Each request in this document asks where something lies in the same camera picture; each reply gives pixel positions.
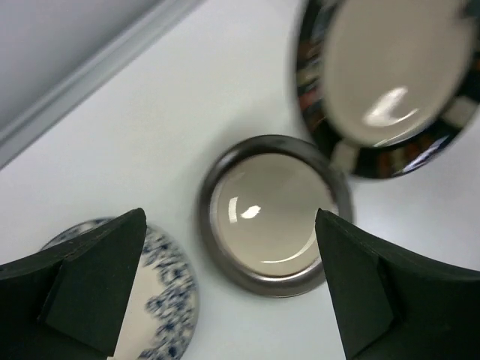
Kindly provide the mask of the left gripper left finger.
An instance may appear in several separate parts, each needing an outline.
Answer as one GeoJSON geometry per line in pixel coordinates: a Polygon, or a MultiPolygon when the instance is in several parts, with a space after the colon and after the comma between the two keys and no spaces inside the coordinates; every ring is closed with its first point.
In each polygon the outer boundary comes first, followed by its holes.
{"type": "Polygon", "coordinates": [[[1,265],[1,358],[113,356],[145,235],[136,208],[1,265]]]}

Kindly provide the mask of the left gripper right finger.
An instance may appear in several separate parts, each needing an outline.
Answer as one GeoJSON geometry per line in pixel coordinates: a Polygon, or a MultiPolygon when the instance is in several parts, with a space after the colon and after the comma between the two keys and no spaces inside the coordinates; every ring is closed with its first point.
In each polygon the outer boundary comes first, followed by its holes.
{"type": "Polygon", "coordinates": [[[478,359],[479,272],[377,238],[330,211],[316,235],[347,359],[478,359]]]}

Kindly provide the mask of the striped dark rim plate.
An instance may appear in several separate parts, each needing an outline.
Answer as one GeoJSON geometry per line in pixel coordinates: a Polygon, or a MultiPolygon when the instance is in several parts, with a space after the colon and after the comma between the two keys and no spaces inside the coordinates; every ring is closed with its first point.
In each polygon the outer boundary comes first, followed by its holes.
{"type": "Polygon", "coordinates": [[[335,167],[365,179],[411,173],[479,111],[479,4],[308,1],[295,87],[335,167]]]}

